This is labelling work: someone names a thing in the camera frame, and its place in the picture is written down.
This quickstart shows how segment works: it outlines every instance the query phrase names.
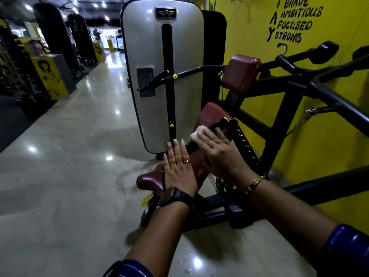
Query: watch face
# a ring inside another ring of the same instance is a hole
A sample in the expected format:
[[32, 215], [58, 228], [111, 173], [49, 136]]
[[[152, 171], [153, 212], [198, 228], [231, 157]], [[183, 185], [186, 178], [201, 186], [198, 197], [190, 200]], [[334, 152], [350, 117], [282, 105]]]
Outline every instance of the watch face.
[[159, 205], [163, 204], [164, 202], [167, 202], [174, 193], [174, 187], [171, 187], [163, 192], [163, 194], [160, 196]]

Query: ceiling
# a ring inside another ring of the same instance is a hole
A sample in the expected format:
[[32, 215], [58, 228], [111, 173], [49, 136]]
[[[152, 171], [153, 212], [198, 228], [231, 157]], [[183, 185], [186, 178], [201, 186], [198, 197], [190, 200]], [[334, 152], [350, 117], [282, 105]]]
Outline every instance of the ceiling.
[[7, 18], [32, 21], [35, 19], [32, 7], [39, 1], [73, 9], [86, 20], [104, 19], [111, 25], [113, 20], [114, 23], [119, 20], [122, 6], [128, 0], [0, 0], [0, 10]]

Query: person's left hand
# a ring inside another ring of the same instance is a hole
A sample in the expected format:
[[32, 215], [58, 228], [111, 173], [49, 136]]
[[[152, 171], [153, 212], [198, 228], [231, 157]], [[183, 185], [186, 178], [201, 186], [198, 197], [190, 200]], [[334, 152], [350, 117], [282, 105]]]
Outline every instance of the person's left hand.
[[183, 163], [190, 160], [185, 142], [182, 140], [179, 144], [177, 139], [174, 139], [173, 143], [174, 150], [172, 143], [168, 142], [168, 155], [164, 154], [165, 188], [174, 186], [193, 198], [199, 187], [191, 163]]

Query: bracelet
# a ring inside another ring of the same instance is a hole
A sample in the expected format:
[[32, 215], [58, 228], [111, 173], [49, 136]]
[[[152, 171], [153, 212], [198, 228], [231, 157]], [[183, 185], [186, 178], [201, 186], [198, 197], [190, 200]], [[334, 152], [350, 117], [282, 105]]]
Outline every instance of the bracelet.
[[266, 177], [265, 175], [262, 175], [259, 178], [257, 178], [256, 180], [254, 180], [252, 182], [252, 184], [247, 187], [245, 193], [247, 195], [250, 195], [255, 190], [256, 186], [261, 182], [261, 180], [265, 179], [265, 177]]

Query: smartwatch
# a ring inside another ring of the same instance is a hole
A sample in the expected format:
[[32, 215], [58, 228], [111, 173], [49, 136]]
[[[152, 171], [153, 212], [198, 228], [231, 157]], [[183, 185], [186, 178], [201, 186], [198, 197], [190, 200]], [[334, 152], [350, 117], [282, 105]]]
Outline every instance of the smartwatch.
[[163, 192], [159, 199], [159, 206], [164, 207], [176, 201], [187, 204], [190, 207], [190, 211], [193, 210], [193, 198], [174, 186]]

